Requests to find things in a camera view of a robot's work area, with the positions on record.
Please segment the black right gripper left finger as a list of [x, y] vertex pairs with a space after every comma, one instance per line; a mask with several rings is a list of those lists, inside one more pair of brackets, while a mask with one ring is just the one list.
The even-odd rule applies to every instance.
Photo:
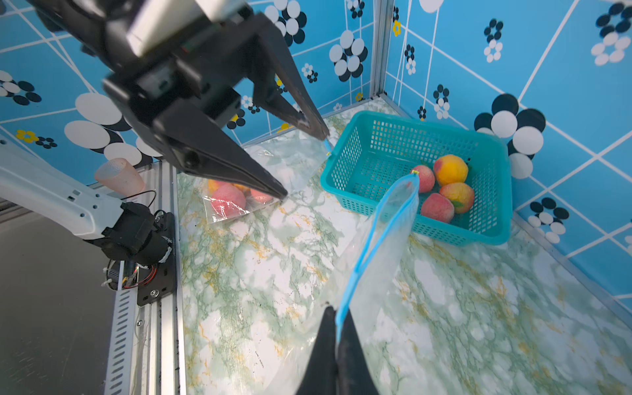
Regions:
[[336, 311], [332, 306], [324, 310], [303, 380], [296, 395], [337, 393]]

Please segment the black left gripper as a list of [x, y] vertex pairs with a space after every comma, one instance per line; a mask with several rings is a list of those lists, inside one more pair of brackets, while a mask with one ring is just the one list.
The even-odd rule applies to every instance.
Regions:
[[208, 16], [195, 1], [36, 1], [51, 31], [78, 39], [111, 71], [106, 94], [151, 149], [182, 172], [236, 183], [274, 198], [288, 192], [224, 133], [236, 114], [235, 86], [324, 141], [329, 128], [278, 28], [233, 2]]

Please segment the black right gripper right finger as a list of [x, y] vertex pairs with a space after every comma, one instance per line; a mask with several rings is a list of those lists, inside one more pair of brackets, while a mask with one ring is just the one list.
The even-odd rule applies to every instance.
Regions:
[[337, 349], [337, 391], [341, 395], [378, 395], [356, 331], [352, 313], [342, 326]]

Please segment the pink peach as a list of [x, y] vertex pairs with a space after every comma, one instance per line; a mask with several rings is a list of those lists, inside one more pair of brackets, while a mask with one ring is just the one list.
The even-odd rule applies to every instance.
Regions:
[[246, 212], [246, 197], [232, 184], [224, 184], [211, 196], [210, 202], [217, 220], [239, 217]]

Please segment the teal plastic mesh basket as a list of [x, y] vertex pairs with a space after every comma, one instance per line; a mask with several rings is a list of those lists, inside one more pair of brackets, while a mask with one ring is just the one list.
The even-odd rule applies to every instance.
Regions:
[[[434, 165], [459, 158], [467, 201], [447, 202]], [[510, 238], [512, 191], [505, 145], [489, 135], [371, 111], [347, 124], [321, 177], [347, 210], [369, 216], [396, 182], [417, 202], [414, 232], [455, 246], [502, 245]]]

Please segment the clear zip bag blue zipper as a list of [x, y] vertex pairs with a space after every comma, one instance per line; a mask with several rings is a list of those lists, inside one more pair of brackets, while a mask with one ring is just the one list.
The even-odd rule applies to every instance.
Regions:
[[[288, 133], [279, 138], [248, 146], [246, 152], [279, 180], [288, 194], [291, 195], [309, 184], [309, 180], [330, 156], [332, 145], [327, 139], [319, 141], [299, 133]], [[207, 220], [211, 223], [243, 217], [278, 201], [276, 197], [258, 189], [232, 184], [245, 195], [246, 212], [244, 215], [232, 219], [217, 220], [210, 198], [224, 184], [230, 183], [210, 179], [206, 184], [198, 185]]]

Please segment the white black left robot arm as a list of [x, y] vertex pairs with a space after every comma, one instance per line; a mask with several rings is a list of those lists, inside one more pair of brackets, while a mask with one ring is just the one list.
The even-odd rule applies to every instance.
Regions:
[[[253, 102], [324, 141], [277, 19], [244, 1], [36, 1], [51, 31], [66, 31], [111, 74], [104, 90], [133, 130], [178, 170], [237, 183], [273, 198], [289, 189], [225, 135], [253, 82]], [[1, 196], [57, 222], [113, 260], [161, 263], [171, 255], [150, 209], [102, 195], [8, 141]]]

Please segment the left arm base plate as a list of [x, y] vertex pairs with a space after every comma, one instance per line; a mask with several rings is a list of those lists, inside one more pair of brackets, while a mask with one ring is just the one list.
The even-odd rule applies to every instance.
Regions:
[[119, 275], [123, 273], [122, 290], [136, 290], [139, 307], [154, 304], [177, 289], [174, 214], [158, 210], [154, 219], [148, 255], [131, 261], [110, 260], [104, 269], [105, 281], [101, 284], [111, 291], [118, 291]]

